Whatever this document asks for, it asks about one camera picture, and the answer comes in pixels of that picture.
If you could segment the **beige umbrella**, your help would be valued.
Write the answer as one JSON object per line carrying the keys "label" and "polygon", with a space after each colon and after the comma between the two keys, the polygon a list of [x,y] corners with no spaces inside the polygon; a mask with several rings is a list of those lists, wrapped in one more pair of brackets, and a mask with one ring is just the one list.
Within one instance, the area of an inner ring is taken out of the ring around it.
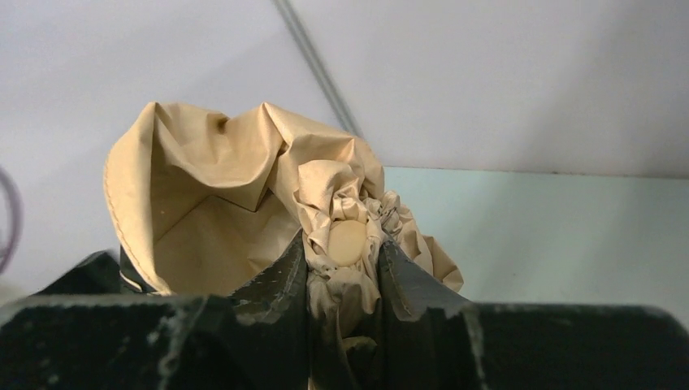
{"label": "beige umbrella", "polygon": [[450,290],[464,283],[364,140],[269,103],[230,118],[151,102],[110,151],[104,193],[130,293],[228,296],[301,239],[306,310],[350,386],[366,378],[352,358],[379,348],[366,328],[387,239]]}

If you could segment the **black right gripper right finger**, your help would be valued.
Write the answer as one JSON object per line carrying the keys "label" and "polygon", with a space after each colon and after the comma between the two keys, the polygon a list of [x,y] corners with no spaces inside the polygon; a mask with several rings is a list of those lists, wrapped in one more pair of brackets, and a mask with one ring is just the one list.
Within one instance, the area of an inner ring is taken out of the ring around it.
{"label": "black right gripper right finger", "polygon": [[476,303],[379,252],[387,389],[685,389],[688,334],[649,306]]}

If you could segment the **aluminium frame rail left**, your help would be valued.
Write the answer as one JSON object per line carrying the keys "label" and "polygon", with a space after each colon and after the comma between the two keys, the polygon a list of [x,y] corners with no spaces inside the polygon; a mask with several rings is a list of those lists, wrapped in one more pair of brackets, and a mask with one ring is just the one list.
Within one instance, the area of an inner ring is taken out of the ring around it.
{"label": "aluminium frame rail left", "polygon": [[273,0],[272,3],[280,16],[286,24],[292,39],[297,44],[297,47],[304,59],[306,65],[324,97],[327,99],[328,105],[333,111],[337,122],[346,131],[357,137],[363,138],[363,133],[359,128],[354,115],[349,109],[346,101],[340,94],[336,83],[333,81],[330,72],[327,70],[317,48],[314,46],[310,35],[306,31],[299,15],[293,8],[293,5],[288,0]]}

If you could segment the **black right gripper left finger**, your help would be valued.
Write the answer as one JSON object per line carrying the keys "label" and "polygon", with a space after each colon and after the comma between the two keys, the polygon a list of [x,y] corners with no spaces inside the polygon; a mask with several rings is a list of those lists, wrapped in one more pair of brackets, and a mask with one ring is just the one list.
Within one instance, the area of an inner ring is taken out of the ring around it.
{"label": "black right gripper left finger", "polygon": [[4,389],[304,389],[300,236],[228,297],[36,295],[1,308]]}

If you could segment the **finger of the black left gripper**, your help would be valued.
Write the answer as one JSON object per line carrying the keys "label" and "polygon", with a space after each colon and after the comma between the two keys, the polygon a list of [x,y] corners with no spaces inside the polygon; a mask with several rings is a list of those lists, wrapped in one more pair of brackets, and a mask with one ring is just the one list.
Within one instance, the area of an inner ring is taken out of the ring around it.
{"label": "finger of the black left gripper", "polygon": [[157,290],[144,281],[133,266],[124,248],[119,259],[107,250],[91,253],[79,264],[36,295],[156,295]]}

